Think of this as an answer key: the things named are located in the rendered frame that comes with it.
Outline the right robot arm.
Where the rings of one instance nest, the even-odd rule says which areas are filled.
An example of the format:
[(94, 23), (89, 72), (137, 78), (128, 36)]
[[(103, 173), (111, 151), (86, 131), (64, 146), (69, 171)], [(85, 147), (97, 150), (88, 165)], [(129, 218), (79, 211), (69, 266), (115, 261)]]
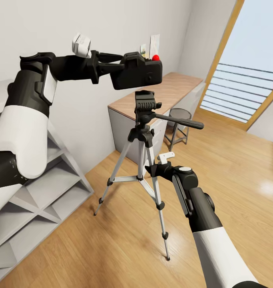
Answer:
[(207, 288), (268, 288), (259, 284), (228, 237), (211, 197), (198, 187), (190, 167), (173, 167), (167, 159), (174, 152), (160, 154), (158, 164), (145, 166), (150, 176), (173, 182), (195, 240)]

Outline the digital camera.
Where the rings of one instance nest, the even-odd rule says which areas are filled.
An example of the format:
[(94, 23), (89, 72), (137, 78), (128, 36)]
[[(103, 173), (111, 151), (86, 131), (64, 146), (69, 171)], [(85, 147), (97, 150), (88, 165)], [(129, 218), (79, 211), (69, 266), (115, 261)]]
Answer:
[(146, 59), (139, 52), (129, 52), (124, 54), (120, 64), (124, 64), (125, 68), (110, 73), (115, 90), (162, 83), (162, 62), (158, 55)]

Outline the camera tripod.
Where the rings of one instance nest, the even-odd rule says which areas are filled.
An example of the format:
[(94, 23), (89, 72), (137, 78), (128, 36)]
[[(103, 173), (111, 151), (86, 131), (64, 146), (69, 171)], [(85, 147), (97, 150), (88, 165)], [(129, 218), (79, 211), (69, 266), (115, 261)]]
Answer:
[[(193, 121), (193, 120), (182, 119), (182, 118), (178, 119), (178, 118), (170, 117), (168, 115), (165, 116), (165, 115), (161, 115), (161, 114), (157, 114), (156, 112), (153, 112), (152, 111), (153, 109), (156, 110), (156, 109), (161, 108), (162, 106), (162, 102), (158, 102), (158, 103), (155, 102), (154, 94), (155, 92), (147, 91), (147, 90), (135, 91), (136, 108), (134, 112), (136, 114), (136, 125), (135, 125), (135, 128), (131, 129), (129, 133), (128, 140), (123, 148), (123, 151), (120, 155), (120, 158), (114, 168), (114, 171), (111, 177), (108, 179), (107, 188), (103, 196), (99, 199), (99, 206), (96, 212), (94, 213), (94, 215), (96, 216), (110, 188), (110, 185), (112, 185), (113, 182), (139, 181), (141, 185), (144, 187), (144, 189), (147, 191), (147, 193), (155, 201), (156, 208), (159, 211), (159, 217), (160, 217), (161, 228), (162, 228), (162, 237), (164, 238), (164, 242), (165, 242), (167, 260), (170, 261), (168, 248), (167, 248), (167, 238), (169, 234), (168, 232), (165, 231), (163, 213), (162, 213), (162, 209), (164, 208), (165, 203), (160, 198), (158, 179), (157, 177), (152, 178), (154, 190), (152, 190), (152, 188), (149, 186), (147, 181), (144, 179), (144, 175), (146, 173), (145, 166), (155, 165), (155, 160), (154, 160), (155, 156), (153, 154), (153, 144), (152, 144), (152, 139), (155, 133), (154, 133), (154, 129), (150, 130), (150, 126), (147, 125), (147, 123), (149, 123), (154, 118), (160, 118), (163, 120), (172, 121), (175, 123), (179, 123), (180, 125), (184, 125), (186, 127), (191, 127), (191, 128), (196, 128), (196, 129), (203, 129), (204, 123)], [(138, 175), (116, 177), (116, 174), (135, 138), (137, 138), (139, 141)], [(145, 164), (143, 165), (145, 147), (147, 150), (147, 159), (146, 159)]]

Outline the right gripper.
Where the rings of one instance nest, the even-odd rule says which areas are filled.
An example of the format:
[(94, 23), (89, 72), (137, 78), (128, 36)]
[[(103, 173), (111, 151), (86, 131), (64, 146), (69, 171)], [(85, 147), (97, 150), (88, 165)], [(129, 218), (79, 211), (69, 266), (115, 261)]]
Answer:
[(169, 166), (172, 166), (171, 162), (167, 161), (166, 164), (155, 164), (152, 166), (145, 166), (145, 169), (146, 171), (148, 171), (148, 173), (150, 174), (152, 178), (157, 177), (157, 176), (161, 176), (165, 178), (164, 172)]

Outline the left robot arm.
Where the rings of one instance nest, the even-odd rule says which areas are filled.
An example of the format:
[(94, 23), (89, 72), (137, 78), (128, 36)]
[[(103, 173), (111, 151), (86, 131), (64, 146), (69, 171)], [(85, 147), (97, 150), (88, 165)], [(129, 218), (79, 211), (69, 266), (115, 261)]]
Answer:
[(89, 51), (91, 40), (79, 32), (72, 40), (75, 55), (56, 57), (52, 52), (20, 55), (20, 68), (8, 85), (8, 99), (0, 116), (0, 210), (30, 179), (47, 165), (50, 106), (58, 81), (91, 79), (120, 71), (118, 54)]

